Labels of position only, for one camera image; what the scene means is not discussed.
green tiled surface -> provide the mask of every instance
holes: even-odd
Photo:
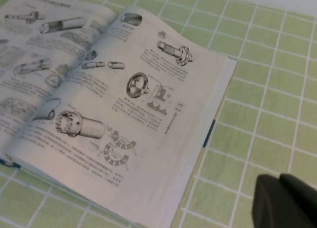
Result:
[[[116,13],[139,6],[202,47],[240,60],[172,228],[251,228],[258,174],[289,172],[317,186],[313,17],[235,0],[79,1]],[[0,227],[136,226],[69,191],[0,166]]]

dark plastic object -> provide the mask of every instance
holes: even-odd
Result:
[[[259,175],[252,217],[255,228],[317,228],[317,191],[293,175]]]

technical illustration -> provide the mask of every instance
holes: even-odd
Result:
[[[100,139],[105,134],[105,126],[102,122],[85,118],[79,112],[63,110],[55,121],[56,130],[70,137],[83,136]]]
[[[94,60],[97,56],[98,56],[98,53],[95,50],[92,50],[89,53],[87,53],[84,59],[85,61],[91,61],[91,60]]]
[[[122,62],[117,62],[117,61],[110,61],[108,62],[108,67],[110,69],[119,69],[119,70],[123,70],[125,68],[124,63]]]
[[[158,41],[158,49],[162,52],[174,56],[176,58],[176,63],[180,66],[185,66],[188,62],[194,61],[194,57],[186,46],[181,46],[180,48],[175,48],[167,43]]]
[[[6,14],[5,19],[23,19],[27,24],[33,24],[38,19],[45,19],[45,15],[39,14],[38,11],[32,11],[30,14]]]
[[[103,61],[99,62],[87,62],[81,66],[81,69],[91,69],[91,68],[98,68],[104,67],[106,64]]]
[[[50,69],[52,62],[50,58],[24,63],[16,66],[13,71],[15,74],[23,75],[34,71]]]
[[[58,74],[52,74],[45,78],[45,83],[53,88],[59,87],[62,79]]]
[[[122,16],[121,22],[132,24],[134,26],[139,26],[142,22],[142,16],[135,13],[126,13]]]
[[[131,98],[138,98],[144,93],[149,93],[150,89],[148,85],[148,77],[142,72],[136,73],[128,81],[126,88],[127,94]]]
[[[34,120],[52,120],[55,117],[55,109],[59,106],[60,99],[52,98],[44,104],[41,109],[37,112]]]
[[[8,97],[0,102],[0,112],[13,115],[25,121],[36,112],[36,107],[24,100]]]
[[[48,22],[40,27],[40,33],[47,34],[67,29],[79,29],[82,28],[85,23],[86,20],[82,17]]]

book page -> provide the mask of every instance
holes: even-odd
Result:
[[[95,57],[111,10],[68,0],[10,0],[0,10],[0,158],[65,76]]]
[[[159,227],[233,60],[139,8],[117,17],[93,50],[98,56],[68,75],[8,153],[126,219]]]

cylinder drawing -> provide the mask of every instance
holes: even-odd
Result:
[[[106,64],[103,61],[87,62],[81,66],[81,69],[98,68],[98,67],[104,67],[104,66],[106,66]]]
[[[34,120],[52,120],[55,117],[55,109],[59,106],[60,99],[52,98],[44,104],[44,106],[37,112]]]
[[[53,21],[43,24],[40,27],[40,33],[47,34],[67,29],[79,29],[82,28],[85,23],[86,20],[82,17]]]
[[[16,66],[13,70],[16,74],[23,75],[33,71],[50,69],[52,62],[50,58],[37,60]]]
[[[111,69],[123,70],[125,68],[125,65],[122,62],[110,61],[108,62],[108,67]]]
[[[150,89],[148,85],[148,77],[142,72],[136,73],[128,81],[126,88],[127,94],[131,98],[138,98],[144,93],[149,93]]]
[[[30,14],[6,14],[5,19],[24,19],[27,24],[33,24],[38,19],[45,19],[45,15],[40,15],[38,11],[32,11]]]
[[[56,130],[70,137],[83,136],[100,139],[105,133],[105,126],[102,122],[85,118],[79,112],[63,110],[55,122]]]
[[[190,61],[194,61],[193,55],[190,53],[189,48],[186,46],[181,46],[180,48],[175,48],[167,43],[158,41],[158,48],[168,55],[176,58],[176,63],[180,66],[186,65]]]
[[[142,22],[142,16],[135,13],[126,13],[122,16],[121,22],[139,26]]]

